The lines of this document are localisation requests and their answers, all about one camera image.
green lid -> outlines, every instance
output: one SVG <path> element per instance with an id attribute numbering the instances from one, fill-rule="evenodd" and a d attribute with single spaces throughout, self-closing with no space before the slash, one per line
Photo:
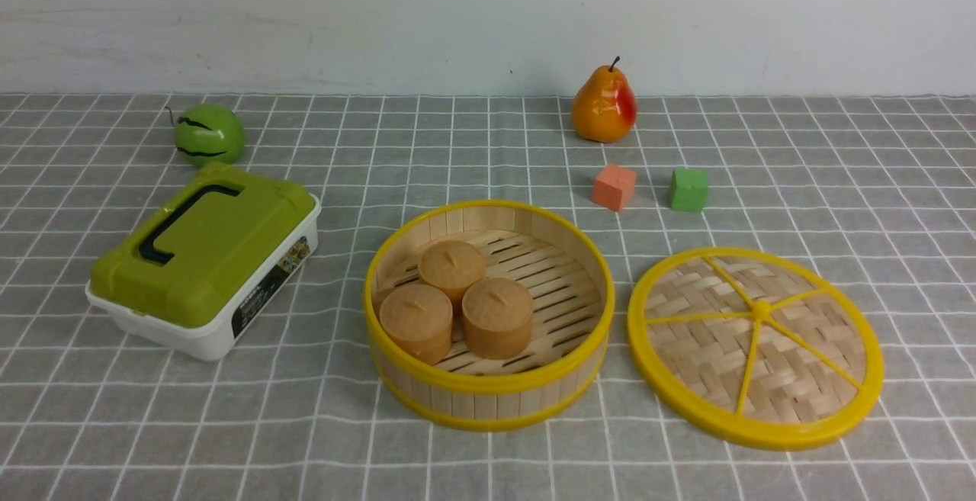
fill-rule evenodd
<path id="1" fill-rule="evenodd" d="M 204 326 L 314 207 L 295 182 L 206 164 L 95 262 L 91 292 L 181 327 Z"/>

orange cube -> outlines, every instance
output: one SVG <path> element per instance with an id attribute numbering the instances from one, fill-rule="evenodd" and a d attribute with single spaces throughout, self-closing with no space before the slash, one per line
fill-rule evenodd
<path id="1" fill-rule="evenodd" d="M 593 182 L 593 203 L 620 213 L 634 197 L 637 173 L 618 165 L 607 164 Z"/>

foam cube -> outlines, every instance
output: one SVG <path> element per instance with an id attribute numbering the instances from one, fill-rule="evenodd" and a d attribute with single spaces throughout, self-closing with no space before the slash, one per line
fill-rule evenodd
<path id="1" fill-rule="evenodd" d="M 619 213 L 634 197 L 635 184 L 637 173 L 607 164 L 593 182 L 593 203 Z"/>
<path id="2" fill-rule="evenodd" d="M 699 212 L 708 201 L 708 172 L 700 169 L 677 168 L 672 171 L 668 188 L 668 205 L 674 211 Z"/>

white box base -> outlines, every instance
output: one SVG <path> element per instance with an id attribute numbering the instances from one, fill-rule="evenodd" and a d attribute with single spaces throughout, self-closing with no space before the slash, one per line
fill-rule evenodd
<path id="1" fill-rule="evenodd" d="M 258 316 L 268 306 L 268 303 L 275 298 L 275 295 L 278 295 L 280 286 L 264 302 L 259 303 L 261 306 L 256 311 L 253 311 L 250 320 L 247 320 L 240 327 L 237 335 L 234 335 L 234 313 L 251 296 L 251 293 L 258 287 L 262 279 L 278 264 L 278 261 L 284 255 L 288 254 L 290 248 L 303 237 L 306 238 L 308 255 L 315 253 L 315 249 L 318 247 L 317 220 L 322 211 L 322 207 L 318 198 L 315 198 L 314 195 L 313 199 L 315 200 L 313 211 L 304 217 L 302 223 L 297 224 L 295 230 L 292 230 L 292 233 L 278 245 L 272 254 L 268 255 L 268 258 L 261 264 L 261 267 L 258 267 L 257 271 L 251 275 L 251 278 L 248 278 L 247 282 L 244 282 L 244 285 L 241 286 L 237 293 L 227 301 L 226 306 L 207 325 L 188 329 L 167 323 L 167 321 L 160 320 L 154 316 L 136 313 L 136 311 L 128 309 L 128 307 L 122 307 L 120 304 L 101 299 L 101 297 L 93 294 L 91 282 L 85 284 L 85 295 L 88 297 L 88 302 L 93 304 L 94 307 L 98 307 L 98 309 L 107 311 L 115 322 L 115 325 L 126 333 L 149 339 L 149 341 L 158 342 L 158 344 L 164 345 L 164 347 L 184 352 L 186 355 L 193 356 L 193 358 L 198 358 L 202 361 L 219 361 L 219 359 L 223 358 L 236 345 L 240 336 L 253 323 L 254 317 Z M 287 279 L 292 278 L 302 268 L 308 255 L 289 273 Z"/>

plastic storage box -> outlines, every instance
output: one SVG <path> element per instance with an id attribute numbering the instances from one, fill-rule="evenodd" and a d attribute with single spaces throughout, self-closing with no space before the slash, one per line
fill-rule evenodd
<path id="1" fill-rule="evenodd" d="M 318 246 L 317 198 L 212 163 L 91 268 L 85 293 L 123 331 L 216 361 Z"/>

